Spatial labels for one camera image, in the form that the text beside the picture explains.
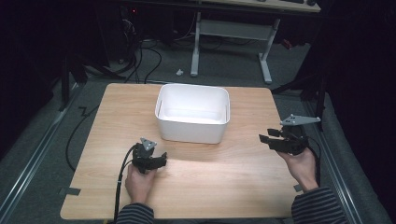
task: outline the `desk top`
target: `desk top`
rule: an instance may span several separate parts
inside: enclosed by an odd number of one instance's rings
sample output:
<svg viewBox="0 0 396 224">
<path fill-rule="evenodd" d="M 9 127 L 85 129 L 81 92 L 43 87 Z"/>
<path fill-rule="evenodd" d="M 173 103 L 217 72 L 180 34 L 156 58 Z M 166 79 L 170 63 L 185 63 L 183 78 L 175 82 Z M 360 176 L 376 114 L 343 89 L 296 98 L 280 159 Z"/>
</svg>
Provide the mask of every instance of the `desk top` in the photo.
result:
<svg viewBox="0 0 396 224">
<path fill-rule="evenodd" d="M 226 87 L 231 120 L 222 141 L 207 145 L 161 139 L 154 115 L 160 88 L 107 86 L 70 185 L 81 192 L 66 196 L 62 218 L 113 218 L 123 158 L 142 136 L 158 143 L 154 157 L 168 153 L 148 198 L 156 218 L 290 217 L 297 182 L 259 139 L 268 128 L 280 129 L 268 89 Z M 120 208 L 130 201 L 123 181 Z"/>
<path fill-rule="evenodd" d="M 219 3 L 219 4 L 232 4 L 238 6 L 246 7 L 265 7 L 272 9 L 290 10 L 290 11 L 300 11 L 300 12 L 320 12 L 320 7 L 318 4 L 314 6 L 309 6 L 304 0 L 304 3 L 292 3 L 280 0 L 266 0 L 265 2 L 260 2 L 258 0 L 202 0 L 203 2 Z"/>
</svg>

